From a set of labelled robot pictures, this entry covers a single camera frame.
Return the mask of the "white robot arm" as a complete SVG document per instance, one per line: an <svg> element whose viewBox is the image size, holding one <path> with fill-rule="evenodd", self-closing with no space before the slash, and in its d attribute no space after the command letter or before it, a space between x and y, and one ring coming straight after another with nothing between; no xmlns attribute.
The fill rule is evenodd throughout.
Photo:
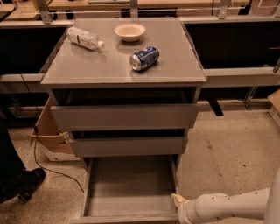
<svg viewBox="0 0 280 224"><path fill-rule="evenodd" d="M234 196L224 193L203 194L188 200L173 193L180 224L203 224L227 218L263 220L263 224L280 224L280 169L270 188Z"/></svg>

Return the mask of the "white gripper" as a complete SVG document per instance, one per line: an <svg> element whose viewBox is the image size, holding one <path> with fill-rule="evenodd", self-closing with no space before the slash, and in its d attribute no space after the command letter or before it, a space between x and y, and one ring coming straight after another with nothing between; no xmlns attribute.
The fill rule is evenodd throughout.
<svg viewBox="0 0 280 224"><path fill-rule="evenodd" d="M193 204L190 200L186 200L183 196L173 193L171 195L175 207L178 208L178 221L180 224L193 224L191 214Z"/></svg>

